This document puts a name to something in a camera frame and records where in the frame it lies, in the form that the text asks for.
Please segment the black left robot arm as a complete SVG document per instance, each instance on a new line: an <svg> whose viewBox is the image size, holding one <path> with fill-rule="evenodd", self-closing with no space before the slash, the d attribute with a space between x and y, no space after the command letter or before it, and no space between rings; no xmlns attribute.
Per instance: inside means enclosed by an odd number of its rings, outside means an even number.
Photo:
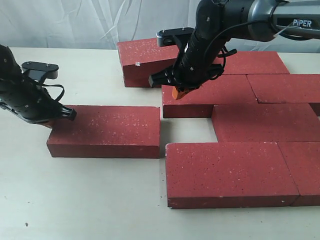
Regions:
<svg viewBox="0 0 320 240"><path fill-rule="evenodd" d="M26 61L22 65L7 46L0 46L0 108L23 121L51 128L54 121L73 121L75 109L60 103L65 90L52 98L46 79L58 77L59 66L53 63Z"/></svg>

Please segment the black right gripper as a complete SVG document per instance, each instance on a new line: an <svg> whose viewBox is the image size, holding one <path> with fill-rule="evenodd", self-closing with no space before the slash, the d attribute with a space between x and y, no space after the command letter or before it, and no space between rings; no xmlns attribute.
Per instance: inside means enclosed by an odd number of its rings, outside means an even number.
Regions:
<svg viewBox="0 0 320 240"><path fill-rule="evenodd" d="M172 86L172 97L180 100L209 80L215 80L223 74L223 65L214 63L222 58L223 51L216 49L188 49L180 52L174 64L149 76L149 85Z"/></svg>

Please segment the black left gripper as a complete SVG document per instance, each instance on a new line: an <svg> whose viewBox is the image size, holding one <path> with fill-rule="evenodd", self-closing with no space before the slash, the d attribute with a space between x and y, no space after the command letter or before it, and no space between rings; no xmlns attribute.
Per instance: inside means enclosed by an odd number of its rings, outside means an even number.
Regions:
<svg viewBox="0 0 320 240"><path fill-rule="evenodd" d="M59 119L73 121L77 112L59 102L65 91L53 99L48 85L25 74L6 75L0 79L0 108L29 124L52 129Z"/></svg>

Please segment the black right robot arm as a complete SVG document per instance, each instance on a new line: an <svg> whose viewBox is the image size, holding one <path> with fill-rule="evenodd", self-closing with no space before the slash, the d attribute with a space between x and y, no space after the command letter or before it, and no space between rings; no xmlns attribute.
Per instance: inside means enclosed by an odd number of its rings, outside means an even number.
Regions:
<svg viewBox="0 0 320 240"><path fill-rule="evenodd" d="M197 5L195 27L163 29L159 47L177 46L175 62L149 76L151 87L171 86L179 100L207 81L219 78L234 55L226 43L232 39L270 42L276 36L294 41L320 37L320 3L317 0L202 0Z"/></svg>

